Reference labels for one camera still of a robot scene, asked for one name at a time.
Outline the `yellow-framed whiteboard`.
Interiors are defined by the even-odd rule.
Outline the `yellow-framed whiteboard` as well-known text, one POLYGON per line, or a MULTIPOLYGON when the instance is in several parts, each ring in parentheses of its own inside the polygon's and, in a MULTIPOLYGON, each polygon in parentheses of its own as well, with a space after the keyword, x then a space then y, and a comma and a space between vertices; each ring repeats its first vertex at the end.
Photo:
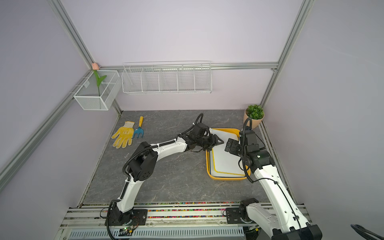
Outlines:
POLYGON ((214 146, 210 153, 210 174, 215 178, 241 179, 245 178, 244 171, 239 167, 240 157, 225 151, 229 139, 239 142, 235 133, 212 129, 211 133, 217 135, 223 144, 214 146))

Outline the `yellow storage tray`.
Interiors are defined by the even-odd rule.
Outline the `yellow storage tray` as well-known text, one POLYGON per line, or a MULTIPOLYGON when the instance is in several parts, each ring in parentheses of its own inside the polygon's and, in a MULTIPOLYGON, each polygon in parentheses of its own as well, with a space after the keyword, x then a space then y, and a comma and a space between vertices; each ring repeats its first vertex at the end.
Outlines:
MULTIPOLYGON (((219 130, 230 132, 230 133, 235 133, 235 134, 237 134, 238 137, 239 137, 239 134, 240 134, 240 130, 238 130, 238 129, 221 128, 219 130)), ((217 180, 217 181, 242 181, 242 180, 246 180, 247 179, 247 177, 241 178, 241 179, 229 179, 229 178, 215 178, 215 177, 211 176, 211 174, 210 174, 210 153, 209 152, 210 151, 206 151, 206 164, 207 164, 207 173, 208 173, 208 175, 209 175, 209 177, 211 179, 217 180)))

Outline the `blue-framed whiteboard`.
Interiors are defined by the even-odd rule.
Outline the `blue-framed whiteboard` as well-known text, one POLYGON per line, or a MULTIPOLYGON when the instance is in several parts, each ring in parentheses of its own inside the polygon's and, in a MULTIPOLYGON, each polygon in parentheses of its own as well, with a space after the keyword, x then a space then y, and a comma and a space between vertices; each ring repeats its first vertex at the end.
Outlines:
POLYGON ((217 178, 244 178, 244 171, 239 167, 240 157, 221 151, 210 151, 210 174, 217 178))

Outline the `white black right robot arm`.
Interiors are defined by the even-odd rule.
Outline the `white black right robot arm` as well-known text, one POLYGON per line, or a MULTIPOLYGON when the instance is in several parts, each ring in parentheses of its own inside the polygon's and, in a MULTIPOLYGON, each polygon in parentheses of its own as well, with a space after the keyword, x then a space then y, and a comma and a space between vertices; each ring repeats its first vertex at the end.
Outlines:
POLYGON ((281 180, 270 153, 258 145, 257 134, 250 128, 240 131, 238 142, 229 139, 226 152, 239 156, 246 178, 260 183, 275 210, 271 215, 254 198, 243 200, 239 211, 241 221, 256 223, 272 240, 320 240, 323 234, 298 209, 281 180))

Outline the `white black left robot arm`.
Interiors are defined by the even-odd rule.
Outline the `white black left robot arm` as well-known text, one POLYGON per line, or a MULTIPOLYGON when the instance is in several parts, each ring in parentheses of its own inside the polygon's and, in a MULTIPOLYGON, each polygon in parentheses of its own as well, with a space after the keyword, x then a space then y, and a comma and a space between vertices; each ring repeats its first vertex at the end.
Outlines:
POLYGON ((128 225, 134 217, 133 208, 139 190, 152 176, 159 160, 177 153, 183 153, 200 147, 202 151, 210 151, 222 145, 224 141, 205 124, 195 123, 188 131, 179 134, 175 139, 158 144, 141 143, 131 158, 123 166, 123 174, 127 177, 122 193, 118 199, 112 200, 106 216, 106 226, 128 225))

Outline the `green artificial plant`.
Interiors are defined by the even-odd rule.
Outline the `green artificial plant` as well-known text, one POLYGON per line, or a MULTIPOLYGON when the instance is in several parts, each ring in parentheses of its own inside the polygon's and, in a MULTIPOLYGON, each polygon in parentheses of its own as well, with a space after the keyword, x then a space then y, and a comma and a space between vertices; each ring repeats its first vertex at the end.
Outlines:
POLYGON ((248 118, 253 120, 261 120, 265 116, 264 110, 260 105, 249 105, 245 113, 248 118))

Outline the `white vented front panel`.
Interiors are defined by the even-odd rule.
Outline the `white vented front panel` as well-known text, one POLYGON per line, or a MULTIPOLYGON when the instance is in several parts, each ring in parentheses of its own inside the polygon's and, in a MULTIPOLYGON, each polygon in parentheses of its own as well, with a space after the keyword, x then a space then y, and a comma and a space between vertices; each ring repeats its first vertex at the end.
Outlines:
MULTIPOLYGON (((116 240, 182 240, 182 239, 244 239, 246 234, 242 227, 190 227, 190 228, 137 228, 133 232, 126 229, 111 231, 116 240)), ((71 230, 67 240, 109 240, 106 229, 71 230)))

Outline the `yellow dotted work glove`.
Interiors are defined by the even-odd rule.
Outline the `yellow dotted work glove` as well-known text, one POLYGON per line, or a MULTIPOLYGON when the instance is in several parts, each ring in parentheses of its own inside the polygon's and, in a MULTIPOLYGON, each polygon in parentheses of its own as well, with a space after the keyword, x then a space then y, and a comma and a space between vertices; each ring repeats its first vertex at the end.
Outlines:
POLYGON ((113 147, 116 149, 126 148, 132 144, 134 135, 134 122, 126 121, 111 137, 114 139, 113 147))

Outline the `pink artificial tulip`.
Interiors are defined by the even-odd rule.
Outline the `pink artificial tulip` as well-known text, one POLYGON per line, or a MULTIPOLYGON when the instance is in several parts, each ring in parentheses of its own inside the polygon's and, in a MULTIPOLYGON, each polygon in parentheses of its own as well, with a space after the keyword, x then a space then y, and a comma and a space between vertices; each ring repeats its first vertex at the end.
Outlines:
POLYGON ((98 88, 98 95, 100 97, 101 96, 100 85, 106 79, 107 76, 100 76, 99 73, 98 73, 99 69, 100 69, 100 67, 99 67, 99 65, 97 63, 92 63, 92 70, 93 70, 93 74, 94 74, 94 76, 96 78, 96 84, 97 84, 97 88, 98 88))

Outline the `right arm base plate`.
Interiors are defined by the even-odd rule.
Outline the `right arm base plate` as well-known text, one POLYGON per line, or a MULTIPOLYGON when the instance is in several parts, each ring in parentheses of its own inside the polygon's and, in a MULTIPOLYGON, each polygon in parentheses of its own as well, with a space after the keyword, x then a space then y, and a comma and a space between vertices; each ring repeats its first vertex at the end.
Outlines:
POLYGON ((247 211, 243 206, 238 206, 235 208, 226 208, 225 216, 228 224, 249 224, 252 221, 249 221, 247 211))

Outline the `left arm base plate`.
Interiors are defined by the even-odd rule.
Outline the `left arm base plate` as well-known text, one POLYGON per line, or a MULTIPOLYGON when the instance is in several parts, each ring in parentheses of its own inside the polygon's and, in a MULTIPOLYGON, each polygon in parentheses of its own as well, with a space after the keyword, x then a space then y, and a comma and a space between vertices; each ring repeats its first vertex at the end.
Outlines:
POLYGON ((111 210, 105 226, 143 226, 146 224, 148 209, 135 209, 122 213, 118 208, 111 210))

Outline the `white mesh wall basket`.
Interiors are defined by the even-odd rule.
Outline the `white mesh wall basket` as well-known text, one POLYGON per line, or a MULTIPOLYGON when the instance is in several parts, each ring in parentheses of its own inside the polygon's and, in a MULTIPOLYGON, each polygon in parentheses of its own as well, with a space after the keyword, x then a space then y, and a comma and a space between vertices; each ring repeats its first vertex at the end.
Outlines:
POLYGON ((118 71, 93 71, 74 93, 74 98, 83 110, 108 111, 121 88, 118 71))

